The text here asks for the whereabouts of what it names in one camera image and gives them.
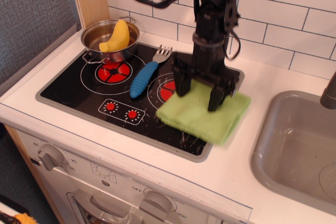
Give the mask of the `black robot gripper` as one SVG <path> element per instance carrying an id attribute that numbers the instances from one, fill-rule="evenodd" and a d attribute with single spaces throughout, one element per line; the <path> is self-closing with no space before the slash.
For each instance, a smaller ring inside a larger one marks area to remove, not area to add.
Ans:
<path id="1" fill-rule="evenodd" d="M 216 111 L 225 96 L 234 96 L 239 87 L 239 71 L 225 66 L 223 44 L 195 42 L 193 52 L 176 52 L 173 55 L 172 70 L 176 93 L 182 97 L 191 88 L 195 79 L 212 87 L 208 110 Z"/>

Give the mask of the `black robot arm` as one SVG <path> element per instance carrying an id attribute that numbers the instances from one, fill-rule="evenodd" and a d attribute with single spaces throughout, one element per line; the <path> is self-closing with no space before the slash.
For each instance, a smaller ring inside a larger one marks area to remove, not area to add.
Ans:
<path id="1" fill-rule="evenodd" d="M 173 55 L 176 93 L 186 95 L 193 79 L 202 82 L 212 87 L 208 110 L 216 111 L 228 95 L 234 95 L 239 82 L 239 71 L 225 66 L 229 37 L 238 39 L 234 33 L 240 18 L 237 0 L 194 0 L 194 15 L 192 54 Z"/>

